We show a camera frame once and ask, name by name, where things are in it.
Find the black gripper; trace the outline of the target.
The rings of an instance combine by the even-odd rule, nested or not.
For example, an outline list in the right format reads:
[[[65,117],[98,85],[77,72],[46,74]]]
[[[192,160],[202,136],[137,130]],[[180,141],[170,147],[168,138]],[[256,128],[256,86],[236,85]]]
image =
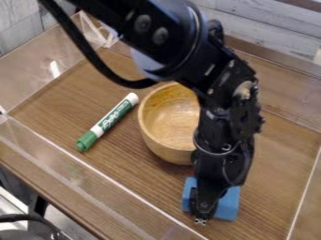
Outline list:
[[[245,184],[255,156],[255,137],[237,141],[229,150],[216,150],[194,132],[196,150],[190,161],[196,186],[190,188],[189,209],[196,222],[205,225],[217,210],[218,201],[233,187]]]

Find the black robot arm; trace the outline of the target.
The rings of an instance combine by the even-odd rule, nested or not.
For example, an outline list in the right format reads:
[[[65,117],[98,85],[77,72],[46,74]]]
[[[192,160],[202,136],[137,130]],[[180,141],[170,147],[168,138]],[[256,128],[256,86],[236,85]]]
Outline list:
[[[201,111],[193,132],[194,175],[186,180],[182,208],[200,225],[214,218],[233,220],[265,119],[256,72],[226,45],[222,23],[208,19],[190,0],[69,0],[136,52],[146,76],[129,80],[105,64],[55,0],[39,1],[114,83],[144,89],[176,81],[196,94]]]

